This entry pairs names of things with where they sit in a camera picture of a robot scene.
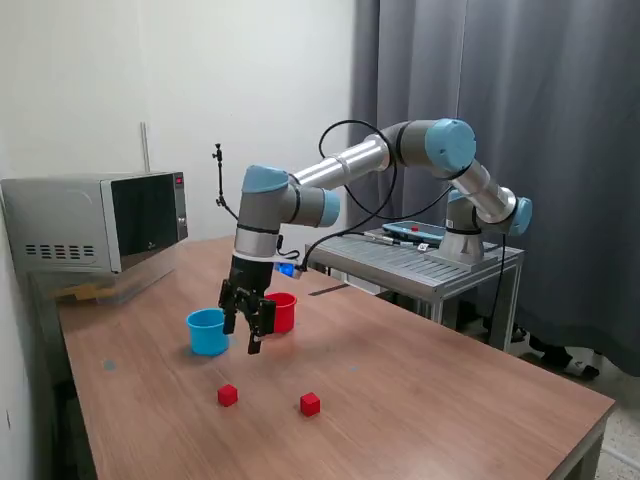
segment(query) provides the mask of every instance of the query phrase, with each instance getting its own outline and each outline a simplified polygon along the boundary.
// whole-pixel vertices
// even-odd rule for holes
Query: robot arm
[[[394,157],[406,167],[425,167],[456,187],[449,202],[465,199],[462,208],[448,212],[452,232],[491,230],[523,233],[531,218],[531,201],[500,187],[475,160],[473,130],[461,120],[418,120],[383,130]],[[251,329],[249,353],[260,351],[260,340],[273,333],[275,305],[264,299],[271,283],[280,226],[283,223],[325,227],[335,223],[340,200],[331,189],[371,171],[390,166],[390,152],[379,135],[370,135],[347,150],[309,168],[289,174],[253,165],[242,185],[236,239],[229,279],[220,293],[225,333],[232,333],[236,311],[244,313]]]

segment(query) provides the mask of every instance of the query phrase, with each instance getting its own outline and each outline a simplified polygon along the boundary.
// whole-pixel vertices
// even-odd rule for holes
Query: blue joint cap
[[[462,120],[438,120],[427,129],[424,143],[431,162],[447,172],[464,170],[476,156],[476,136]]]
[[[319,227],[330,227],[340,215],[340,196],[330,190],[324,191],[324,210],[322,211],[322,218],[320,219]]]
[[[447,203],[455,202],[456,200],[462,197],[464,197],[464,195],[460,193],[460,190],[458,190],[457,188],[454,188],[449,192],[449,195],[447,195]]]
[[[242,182],[243,193],[265,193],[289,185],[289,175],[284,170],[260,165],[247,168]]]
[[[513,214],[511,227],[509,227],[509,235],[517,237],[527,231],[533,214],[533,203],[526,197],[518,198],[518,205]]]

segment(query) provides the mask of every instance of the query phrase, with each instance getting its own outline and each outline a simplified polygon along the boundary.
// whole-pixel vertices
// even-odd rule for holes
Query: metal cart
[[[502,257],[501,246],[485,243],[485,255]],[[310,261],[408,295],[430,306],[431,320],[455,328],[455,297],[500,274],[500,261],[476,272],[425,257],[415,247],[387,245],[359,236],[332,238],[311,253]],[[507,351],[518,298],[524,251],[507,247],[504,272],[489,344]],[[418,313],[427,316],[425,303]]]

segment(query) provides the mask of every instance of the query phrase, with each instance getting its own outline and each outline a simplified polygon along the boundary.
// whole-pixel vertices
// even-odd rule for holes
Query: gray curtain
[[[508,240],[527,251],[516,321],[640,375],[640,2],[362,1],[355,41],[354,117],[460,117],[480,162],[533,200],[529,231]],[[389,179],[354,193],[374,208]],[[403,171],[386,213],[442,188]]]

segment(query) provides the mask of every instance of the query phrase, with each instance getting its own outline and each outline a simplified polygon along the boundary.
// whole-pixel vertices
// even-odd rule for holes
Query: table leg
[[[442,313],[444,311],[444,302],[442,300],[431,304],[430,318],[438,325],[442,325]]]
[[[509,350],[509,346],[511,345],[511,334],[516,314],[521,270],[522,266],[518,265],[503,273],[496,313],[493,318],[493,325],[491,326],[489,345],[504,350],[505,352]]]
[[[600,435],[584,457],[569,472],[566,480],[593,480],[596,478],[596,470],[598,468],[598,459],[600,458],[600,449],[602,448],[602,440],[604,434]]]
[[[459,305],[460,299],[458,297],[449,298],[442,305],[442,324],[451,330],[455,330],[458,326]]]

